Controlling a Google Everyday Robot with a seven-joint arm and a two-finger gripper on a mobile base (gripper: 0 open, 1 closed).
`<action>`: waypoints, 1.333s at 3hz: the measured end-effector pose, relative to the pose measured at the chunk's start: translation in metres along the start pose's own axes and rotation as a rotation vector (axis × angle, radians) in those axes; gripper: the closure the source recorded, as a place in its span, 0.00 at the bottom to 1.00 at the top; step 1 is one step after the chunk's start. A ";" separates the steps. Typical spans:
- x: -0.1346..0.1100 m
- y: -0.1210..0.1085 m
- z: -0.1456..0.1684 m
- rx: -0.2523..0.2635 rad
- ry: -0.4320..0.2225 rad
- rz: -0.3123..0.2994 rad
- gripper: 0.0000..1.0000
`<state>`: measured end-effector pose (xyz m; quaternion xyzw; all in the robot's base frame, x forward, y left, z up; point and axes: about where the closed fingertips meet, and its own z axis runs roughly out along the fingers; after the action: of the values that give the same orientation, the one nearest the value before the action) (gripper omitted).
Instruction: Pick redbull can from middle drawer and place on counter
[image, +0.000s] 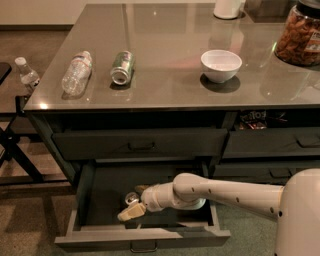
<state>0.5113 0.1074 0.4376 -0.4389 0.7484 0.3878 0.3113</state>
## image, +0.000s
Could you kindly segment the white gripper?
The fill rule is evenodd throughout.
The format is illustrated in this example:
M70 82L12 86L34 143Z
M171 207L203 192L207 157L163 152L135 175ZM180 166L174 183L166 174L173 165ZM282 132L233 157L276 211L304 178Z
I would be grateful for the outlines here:
M120 221L129 221L141 217L145 214L146 209L150 212L159 212L168 207L169 188L166 184L137 185L135 191L142 194L142 203L135 203L128 206L118 214Z

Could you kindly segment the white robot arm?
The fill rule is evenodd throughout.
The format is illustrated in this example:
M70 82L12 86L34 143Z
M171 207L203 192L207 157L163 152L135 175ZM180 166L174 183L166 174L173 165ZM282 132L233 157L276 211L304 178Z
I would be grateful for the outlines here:
M306 169L283 185L253 184L181 173L143 190L118 214L128 221L165 208L196 210L207 200L277 221L276 256L320 255L320 170Z

